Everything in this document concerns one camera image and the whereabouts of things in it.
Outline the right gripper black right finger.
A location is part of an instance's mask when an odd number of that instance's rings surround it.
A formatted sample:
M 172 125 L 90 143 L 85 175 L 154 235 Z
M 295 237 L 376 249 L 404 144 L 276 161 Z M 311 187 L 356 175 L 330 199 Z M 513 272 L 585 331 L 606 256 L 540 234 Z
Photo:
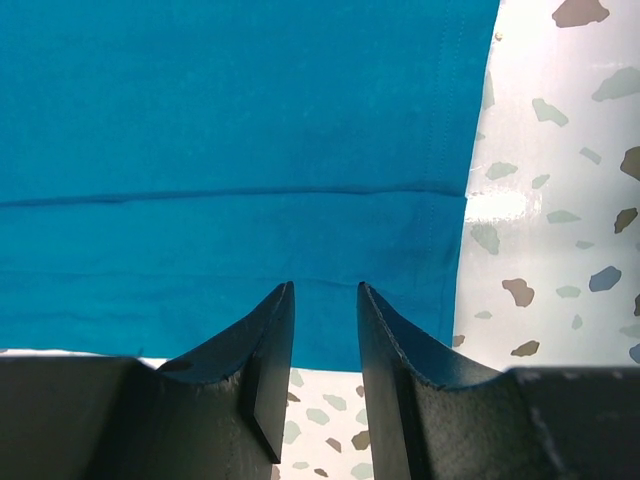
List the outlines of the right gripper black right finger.
M 497 371 L 361 284 L 358 336 L 378 479 L 635 479 L 635 367 Z

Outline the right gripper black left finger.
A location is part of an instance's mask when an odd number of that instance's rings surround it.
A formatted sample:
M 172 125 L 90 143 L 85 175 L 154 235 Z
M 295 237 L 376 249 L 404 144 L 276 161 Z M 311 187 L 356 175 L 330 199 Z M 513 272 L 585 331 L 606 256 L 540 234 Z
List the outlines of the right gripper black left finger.
M 282 454 L 295 297 L 159 367 L 133 357 L 3 356 L 5 479 L 267 479 Z

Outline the blue t shirt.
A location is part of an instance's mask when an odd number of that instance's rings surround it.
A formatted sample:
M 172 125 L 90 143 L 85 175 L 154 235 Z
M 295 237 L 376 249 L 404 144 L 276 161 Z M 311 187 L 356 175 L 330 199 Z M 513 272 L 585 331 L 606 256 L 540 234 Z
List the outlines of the blue t shirt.
M 495 1 L 5 1 L 1 343 L 173 357 L 295 285 L 453 334 Z

